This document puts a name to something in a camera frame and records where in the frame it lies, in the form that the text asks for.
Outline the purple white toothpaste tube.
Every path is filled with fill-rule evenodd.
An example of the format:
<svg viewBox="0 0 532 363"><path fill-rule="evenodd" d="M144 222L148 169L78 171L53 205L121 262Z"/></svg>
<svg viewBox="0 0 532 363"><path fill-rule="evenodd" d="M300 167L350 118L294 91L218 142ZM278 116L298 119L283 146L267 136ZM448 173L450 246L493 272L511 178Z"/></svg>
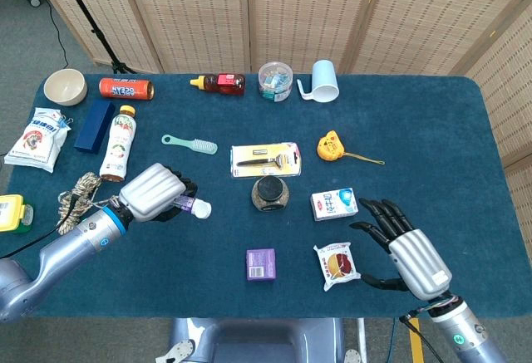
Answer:
<svg viewBox="0 0 532 363"><path fill-rule="evenodd" d="M181 209L182 211L191 213L199 219L207 219L212 212L210 203L205 202L202 199L197 199L185 195L181 195L177 199L175 199L173 201L173 205L176 208Z"/></svg>

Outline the yellow tape measure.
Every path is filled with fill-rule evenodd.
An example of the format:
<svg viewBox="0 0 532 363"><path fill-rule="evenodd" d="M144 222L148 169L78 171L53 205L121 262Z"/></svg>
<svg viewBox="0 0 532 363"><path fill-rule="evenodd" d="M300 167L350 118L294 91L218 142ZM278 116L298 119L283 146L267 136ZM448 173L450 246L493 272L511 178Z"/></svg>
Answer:
<svg viewBox="0 0 532 363"><path fill-rule="evenodd" d="M317 146L317 154L321 159L326 161L336 161L343 157L351 157L373 164L385 164L383 160L370 159L363 155L347 152L335 130L330 130L327 134L325 134L324 137L319 140Z"/></svg>

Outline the bear-shaped honey bottle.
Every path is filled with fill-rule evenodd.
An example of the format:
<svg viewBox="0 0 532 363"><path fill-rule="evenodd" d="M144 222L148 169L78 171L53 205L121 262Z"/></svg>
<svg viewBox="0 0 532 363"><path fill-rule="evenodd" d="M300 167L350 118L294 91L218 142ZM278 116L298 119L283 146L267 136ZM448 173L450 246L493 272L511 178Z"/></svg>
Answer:
<svg viewBox="0 0 532 363"><path fill-rule="evenodd" d="M202 91L224 95L242 96L245 90L245 76L234 73L207 74L190 80L192 86Z"/></svg>

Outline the white table leg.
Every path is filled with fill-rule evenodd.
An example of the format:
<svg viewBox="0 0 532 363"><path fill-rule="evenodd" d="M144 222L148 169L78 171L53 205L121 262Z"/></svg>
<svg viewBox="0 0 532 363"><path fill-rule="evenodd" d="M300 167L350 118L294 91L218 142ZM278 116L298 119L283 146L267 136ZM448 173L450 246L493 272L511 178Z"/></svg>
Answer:
<svg viewBox="0 0 532 363"><path fill-rule="evenodd" d="M357 319L357 344L358 352L361 357L361 363L367 363L366 328L363 317L358 317Z"/></svg>

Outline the yellow green container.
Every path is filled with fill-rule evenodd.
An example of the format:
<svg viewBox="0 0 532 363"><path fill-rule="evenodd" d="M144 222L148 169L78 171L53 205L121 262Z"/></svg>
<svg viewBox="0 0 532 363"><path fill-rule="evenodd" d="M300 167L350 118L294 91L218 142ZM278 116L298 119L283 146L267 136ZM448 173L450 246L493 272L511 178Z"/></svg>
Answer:
<svg viewBox="0 0 532 363"><path fill-rule="evenodd" d="M34 208L20 194L0 195L0 234L27 233L32 229Z"/></svg>

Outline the black tripod stand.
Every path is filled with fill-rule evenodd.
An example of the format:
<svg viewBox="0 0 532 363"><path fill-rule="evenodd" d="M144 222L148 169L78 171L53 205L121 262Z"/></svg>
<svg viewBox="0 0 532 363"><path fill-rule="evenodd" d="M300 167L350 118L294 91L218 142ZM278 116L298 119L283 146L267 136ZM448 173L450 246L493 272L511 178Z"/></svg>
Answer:
<svg viewBox="0 0 532 363"><path fill-rule="evenodd" d="M83 2L83 0L75 0L78 7L81 9L83 15L85 16L86 20L89 22L91 26L91 32L97 37L97 39L100 41L101 45L104 47L105 51L107 52L108 56L111 59L111 67L114 74L136 74L136 71L129 68L124 62L122 62L118 56L113 51L111 45L106 40L106 37L103 33L103 31L98 27L94 17L91 15L90 11L88 10L86 4Z"/></svg>

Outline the carded black tool pack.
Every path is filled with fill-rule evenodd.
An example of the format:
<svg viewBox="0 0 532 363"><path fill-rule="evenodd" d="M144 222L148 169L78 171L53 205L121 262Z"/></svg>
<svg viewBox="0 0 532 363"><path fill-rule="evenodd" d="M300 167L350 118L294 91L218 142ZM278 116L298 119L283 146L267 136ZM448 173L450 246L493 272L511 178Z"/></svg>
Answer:
<svg viewBox="0 0 532 363"><path fill-rule="evenodd" d="M233 145L230 158L233 178L290 177L302 172L301 154L293 142Z"/></svg>

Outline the white mug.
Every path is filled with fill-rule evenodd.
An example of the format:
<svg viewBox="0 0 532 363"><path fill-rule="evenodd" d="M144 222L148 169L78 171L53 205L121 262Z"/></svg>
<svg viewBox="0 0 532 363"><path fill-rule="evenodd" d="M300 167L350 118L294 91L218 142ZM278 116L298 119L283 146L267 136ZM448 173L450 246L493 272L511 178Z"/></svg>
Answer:
<svg viewBox="0 0 532 363"><path fill-rule="evenodd" d="M302 82L297 79L298 91L304 100L328 103L339 96L337 76L331 61L322 59L313 64L311 82L312 90L305 92Z"/></svg>

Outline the clear jar of binder clips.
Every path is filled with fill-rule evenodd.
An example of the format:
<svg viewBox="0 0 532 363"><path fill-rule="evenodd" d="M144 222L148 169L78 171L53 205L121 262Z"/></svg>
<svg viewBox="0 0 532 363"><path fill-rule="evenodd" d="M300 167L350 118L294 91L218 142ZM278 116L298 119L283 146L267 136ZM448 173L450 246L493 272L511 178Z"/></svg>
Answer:
<svg viewBox="0 0 532 363"><path fill-rule="evenodd" d="M259 68L259 94L273 102L286 100L292 90L293 70L280 61L271 61Z"/></svg>

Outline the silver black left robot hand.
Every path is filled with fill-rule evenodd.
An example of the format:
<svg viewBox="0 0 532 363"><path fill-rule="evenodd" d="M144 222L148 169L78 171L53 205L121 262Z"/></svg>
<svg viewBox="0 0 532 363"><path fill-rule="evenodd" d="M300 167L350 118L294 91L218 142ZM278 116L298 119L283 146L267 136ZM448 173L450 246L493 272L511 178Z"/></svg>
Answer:
<svg viewBox="0 0 532 363"><path fill-rule="evenodd" d="M121 189L118 201L137 222L166 222L182 211L174 205L177 198L193 198L197 189L197 184L183 178L181 172L155 163Z"/></svg>

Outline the orange Arctic Ocean can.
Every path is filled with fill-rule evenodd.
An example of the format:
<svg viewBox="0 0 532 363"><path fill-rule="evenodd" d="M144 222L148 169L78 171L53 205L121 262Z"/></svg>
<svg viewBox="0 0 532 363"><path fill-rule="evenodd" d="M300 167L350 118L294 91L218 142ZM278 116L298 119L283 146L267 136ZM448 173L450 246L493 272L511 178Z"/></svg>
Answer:
<svg viewBox="0 0 532 363"><path fill-rule="evenodd" d="M105 98L151 101L155 88L149 80L102 78L99 91Z"/></svg>

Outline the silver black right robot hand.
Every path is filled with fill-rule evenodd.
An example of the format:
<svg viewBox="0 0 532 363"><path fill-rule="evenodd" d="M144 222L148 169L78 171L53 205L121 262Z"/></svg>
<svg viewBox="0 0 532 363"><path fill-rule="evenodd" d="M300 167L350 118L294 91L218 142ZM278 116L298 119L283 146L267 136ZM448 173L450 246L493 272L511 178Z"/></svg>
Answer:
<svg viewBox="0 0 532 363"><path fill-rule="evenodd" d="M449 294L452 274L430 239L392 201L359 199L376 219L377 225L367 222L351 223L361 229L387 253L399 273L398 278L378 279L362 274L361 279L381 290L410 292L421 301L434 301Z"/></svg>

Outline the white blue milk carton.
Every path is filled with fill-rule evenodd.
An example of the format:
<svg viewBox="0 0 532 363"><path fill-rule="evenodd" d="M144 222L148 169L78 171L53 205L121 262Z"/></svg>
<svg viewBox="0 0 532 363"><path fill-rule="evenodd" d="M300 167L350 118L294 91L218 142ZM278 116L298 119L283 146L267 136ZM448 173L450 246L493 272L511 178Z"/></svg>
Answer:
<svg viewBox="0 0 532 363"><path fill-rule="evenodd" d="M353 188L335 189L311 194L310 203L316 222L351 217L358 213Z"/></svg>

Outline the white powder bag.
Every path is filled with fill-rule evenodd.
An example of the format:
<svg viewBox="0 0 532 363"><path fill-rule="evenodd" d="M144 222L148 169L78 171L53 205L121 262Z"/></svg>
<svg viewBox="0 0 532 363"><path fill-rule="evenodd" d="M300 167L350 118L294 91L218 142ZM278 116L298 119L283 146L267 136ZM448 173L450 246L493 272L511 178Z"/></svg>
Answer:
<svg viewBox="0 0 532 363"><path fill-rule="evenodd" d="M37 107L22 136L4 157L5 164L54 170L71 127L61 128L60 110Z"/></svg>

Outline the purple soap box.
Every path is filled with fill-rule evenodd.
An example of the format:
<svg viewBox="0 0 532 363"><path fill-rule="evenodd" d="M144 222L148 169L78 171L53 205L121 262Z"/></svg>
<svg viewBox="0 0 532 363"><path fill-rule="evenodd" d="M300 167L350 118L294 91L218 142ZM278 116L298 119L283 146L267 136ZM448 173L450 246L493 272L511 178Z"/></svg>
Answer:
<svg viewBox="0 0 532 363"><path fill-rule="evenodd" d="M246 251L246 277L248 281L273 281L277 277L276 256L273 248Z"/></svg>

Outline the round glass jar black lid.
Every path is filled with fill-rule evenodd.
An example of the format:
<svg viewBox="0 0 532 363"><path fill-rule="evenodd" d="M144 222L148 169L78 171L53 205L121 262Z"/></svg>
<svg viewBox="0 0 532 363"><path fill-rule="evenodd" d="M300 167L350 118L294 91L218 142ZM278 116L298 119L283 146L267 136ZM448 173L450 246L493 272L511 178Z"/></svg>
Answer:
<svg viewBox="0 0 532 363"><path fill-rule="evenodd" d="M264 176L255 182L251 199L260 212L284 209L288 205L289 189L279 177Z"/></svg>

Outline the white drink bottle yellow cap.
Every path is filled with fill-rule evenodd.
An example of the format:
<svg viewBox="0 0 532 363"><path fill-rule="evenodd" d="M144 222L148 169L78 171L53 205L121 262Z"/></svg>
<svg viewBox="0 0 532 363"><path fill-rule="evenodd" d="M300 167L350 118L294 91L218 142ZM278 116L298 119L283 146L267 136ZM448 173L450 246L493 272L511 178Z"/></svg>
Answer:
<svg viewBox="0 0 532 363"><path fill-rule="evenodd" d="M125 180L135 131L135 108L131 105L122 105L119 115L111 121L106 154L99 171L99 176L103 180L111 182Z"/></svg>

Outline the beige bowl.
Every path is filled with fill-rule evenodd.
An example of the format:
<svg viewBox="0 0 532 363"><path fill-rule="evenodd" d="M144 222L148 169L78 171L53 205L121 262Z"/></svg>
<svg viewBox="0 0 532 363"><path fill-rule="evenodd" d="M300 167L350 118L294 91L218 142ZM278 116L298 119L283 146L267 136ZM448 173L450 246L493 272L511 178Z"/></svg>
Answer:
<svg viewBox="0 0 532 363"><path fill-rule="evenodd" d="M86 97L86 79L76 69L61 69L45 80L43 92L49 101L58 105L77 105Z"/></svg>

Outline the bamboo folding screen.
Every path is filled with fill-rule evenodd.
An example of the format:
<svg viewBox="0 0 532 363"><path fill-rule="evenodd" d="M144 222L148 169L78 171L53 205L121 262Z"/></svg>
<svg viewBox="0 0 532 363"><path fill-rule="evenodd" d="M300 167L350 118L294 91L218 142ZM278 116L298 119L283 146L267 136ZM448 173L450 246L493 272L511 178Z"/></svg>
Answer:
<svg viewBox="0 0 532 363"><path fill-rule="evenodd" d="M51 0L97 63L149 72L256 70L468 76L480 87L532 250L532 0Z"/></svg>

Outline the mint green brush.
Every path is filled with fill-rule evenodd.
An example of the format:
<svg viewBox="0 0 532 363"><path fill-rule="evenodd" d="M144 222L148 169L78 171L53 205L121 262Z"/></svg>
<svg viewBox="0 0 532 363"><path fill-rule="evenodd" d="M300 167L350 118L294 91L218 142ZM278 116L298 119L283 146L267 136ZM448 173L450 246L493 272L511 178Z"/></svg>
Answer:
<svg viewBox="0 0 532 363"><path fill-rule="evenodd" d="M218 150L217 144L210 142L210 141L199 140L199 139L183 140L183 139L180 139L173 135L168 135L168 134L163 135L161 137L161 143L164 145L177 145L177 146L185 147L194 152L207 154L207 155L214 155Z"/></svg>

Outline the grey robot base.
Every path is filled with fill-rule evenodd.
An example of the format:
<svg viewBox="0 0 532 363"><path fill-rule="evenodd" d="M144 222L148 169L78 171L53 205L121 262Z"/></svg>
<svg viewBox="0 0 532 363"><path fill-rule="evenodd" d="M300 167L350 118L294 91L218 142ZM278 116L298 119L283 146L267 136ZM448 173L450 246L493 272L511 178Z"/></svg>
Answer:
<svg viewBox="0 0 532 363"><path fill-rule="evenodd" d="M361 363L340 318L175 318L155 363Z"/></svg>

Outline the blue table cloth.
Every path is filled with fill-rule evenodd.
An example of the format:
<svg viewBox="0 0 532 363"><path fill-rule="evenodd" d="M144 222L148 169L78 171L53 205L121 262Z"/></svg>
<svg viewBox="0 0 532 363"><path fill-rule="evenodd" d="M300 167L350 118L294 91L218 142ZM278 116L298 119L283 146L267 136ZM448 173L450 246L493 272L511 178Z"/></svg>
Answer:
<svg viewBox="0 0 532 363"><path fill-rule="evenodd" d="M187 75L155 75L152 101L138 101L127 176L154 163L179 170L211 203L205 220L189 213L165 223L133 223L127 234L61 280L38 316L355 317L399 316L416 307L408 292L362 281L323 290L313 246L349 242L358 271L393 278L387 254L350 218L316 222L315 192L353 188L389 199L436 247L452 272L451 290L478 316L532 313L532 268L480 88L458 76L338 77L339 97L264 99L257 77L243 96L194 88ZM326 161L319 140L335 130L351 157ZM161 143L163 135L216 143L214 155ZM233 145L293 142L299 176L284 209L260 212L257 180L233 178ZM246 251L273 248L277 277L248 281Z"/></svg>

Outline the navy blue long box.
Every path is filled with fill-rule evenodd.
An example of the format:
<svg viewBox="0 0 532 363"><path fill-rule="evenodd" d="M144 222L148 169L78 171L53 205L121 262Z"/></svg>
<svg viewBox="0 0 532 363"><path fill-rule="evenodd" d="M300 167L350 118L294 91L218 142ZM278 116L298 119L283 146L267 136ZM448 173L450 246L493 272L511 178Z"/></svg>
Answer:
<svg viewBox="0 0 532 363"><path fill-rule="evenodd" d="M97 154L114 112L115 106L110 101L94 101L76 138L74 148L81 152Z"/></svg>

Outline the white pastry snack packet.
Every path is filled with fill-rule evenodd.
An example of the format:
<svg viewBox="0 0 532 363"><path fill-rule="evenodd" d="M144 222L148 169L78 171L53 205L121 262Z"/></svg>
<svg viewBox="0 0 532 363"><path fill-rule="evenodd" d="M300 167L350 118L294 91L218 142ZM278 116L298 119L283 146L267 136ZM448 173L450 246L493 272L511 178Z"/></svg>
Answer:
<svg viewBox="0 0 532 363"><path fill-rule="evenodd" d="M355 267L350 247L349 242L331 243L322 248L313 246L323 273L325 292L336 284L362 278Z"/></svg>

